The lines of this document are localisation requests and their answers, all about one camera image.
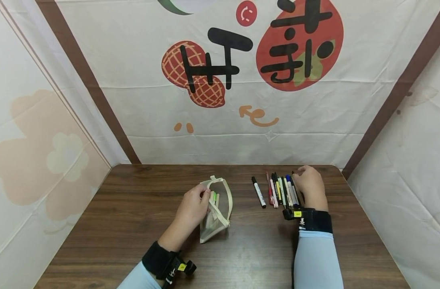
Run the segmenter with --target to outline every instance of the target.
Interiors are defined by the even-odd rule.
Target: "smiley face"
[[[236,10],[237,22],[242,26],[250,26],[257,19],[257,6],[251,1],[239,4]]]

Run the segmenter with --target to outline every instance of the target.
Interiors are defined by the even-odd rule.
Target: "yellow label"
[[[178,271],[184,271],[186,269],[186,264],[180,264]]]

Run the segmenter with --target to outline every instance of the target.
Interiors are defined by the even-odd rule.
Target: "wooden table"
[[[326,183],[345,288],[409,288],[340,171],[315,166]],[[231,227],[206,244],[199,229],[183,246],[197,270],[172,288],[292,288],[296,221],[282,207],[260,207],[251,183],[268,192],[265,172],[290,165],[119,165],[75,225],[37,283],[38,289],[115,289],[171,223],[183,194],[211,175],[233,194]]]

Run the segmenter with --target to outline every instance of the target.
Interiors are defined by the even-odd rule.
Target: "printed fabric backdrop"
[[[58,6],[141,162],[343,168],[440,0]]]

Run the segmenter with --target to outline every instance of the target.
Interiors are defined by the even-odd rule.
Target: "right hand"
[[[304,165],[293,175],[295,186],[305,196],[305,207],[318,211],[329,211],[326,189],[321,174],[313,167]]]

